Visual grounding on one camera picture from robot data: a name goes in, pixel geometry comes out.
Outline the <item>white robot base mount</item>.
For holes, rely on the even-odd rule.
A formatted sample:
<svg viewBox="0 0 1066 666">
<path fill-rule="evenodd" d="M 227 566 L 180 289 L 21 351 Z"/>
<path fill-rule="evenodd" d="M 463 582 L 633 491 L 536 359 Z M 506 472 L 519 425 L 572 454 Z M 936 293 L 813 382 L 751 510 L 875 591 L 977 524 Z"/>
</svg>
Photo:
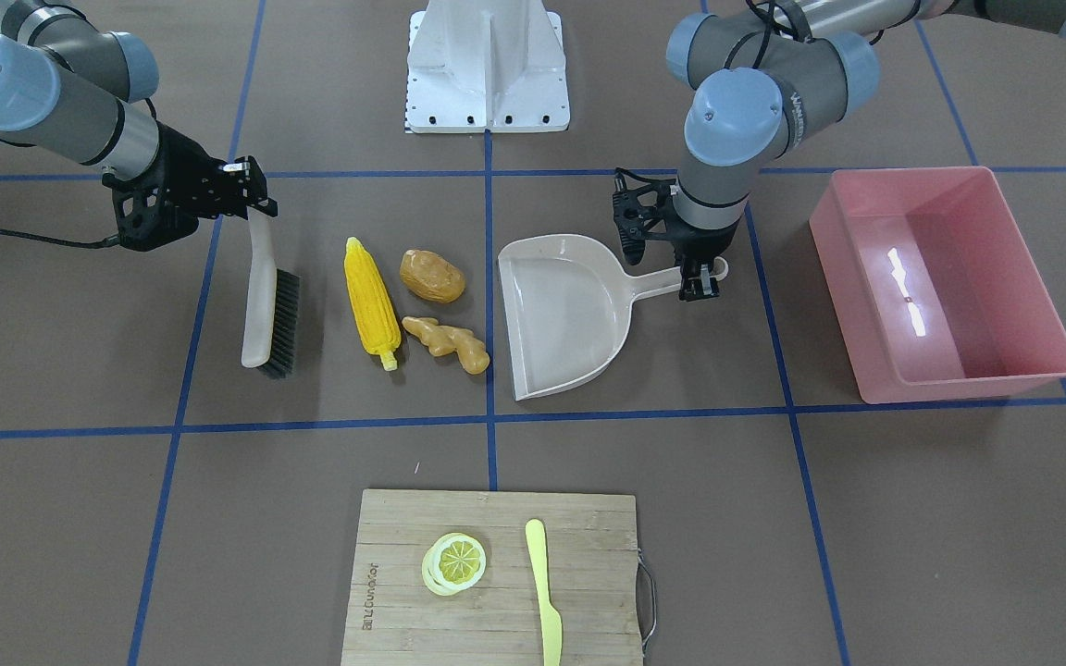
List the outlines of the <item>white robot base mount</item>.
<svg viewBox="0 0 1066 666">
<path fill-rule="evenodd" d="M 559 132 L 570 125 L 563 22 L 542 1 L 431 1 L 411 13 L 407 131 Z"/>
</svg>

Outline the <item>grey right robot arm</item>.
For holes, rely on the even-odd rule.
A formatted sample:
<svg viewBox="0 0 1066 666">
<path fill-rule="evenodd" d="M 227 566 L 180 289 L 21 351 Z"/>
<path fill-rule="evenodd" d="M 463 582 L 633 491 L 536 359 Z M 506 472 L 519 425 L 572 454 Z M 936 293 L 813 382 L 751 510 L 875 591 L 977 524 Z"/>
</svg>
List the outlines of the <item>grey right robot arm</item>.
<svg viewBox="0 0 1066 666">
<path fill-rule="evenodd" d="M 192 235 L 200 220 L 248 220 L 258 260 L 272 253 L 278 204 L 251 156 L 225 161 L 141 109 L 159 88 L 147 43 L 102 32 L 79 9 L 0 1 L 0 144 L 39 147 L 98 168 L 116 232 L 90 249 L 152 251 Z"/>
</svg>

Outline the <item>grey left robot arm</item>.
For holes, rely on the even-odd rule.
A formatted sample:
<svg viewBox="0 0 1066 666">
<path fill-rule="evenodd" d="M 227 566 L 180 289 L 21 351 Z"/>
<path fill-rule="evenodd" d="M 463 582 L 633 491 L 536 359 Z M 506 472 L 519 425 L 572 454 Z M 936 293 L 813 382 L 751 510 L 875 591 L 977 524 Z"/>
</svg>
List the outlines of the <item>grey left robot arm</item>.
<svg viewBox="0 0 1066 666">
<path fill-rule="evenodd" d="M 842 121 L 881 81 L 885 32 L 960 14 L 1066 38 L 1066 1 L 749 1 L 731 17 L 697 13 L 671 34 L 665 63 L 694 92 L 675 178 L 614 172 L 621 254 L 668 243 L 680 300 L 718 296 L 715 262 L 732 243 L 754 181 L 778 157 Z"/>
</svg>

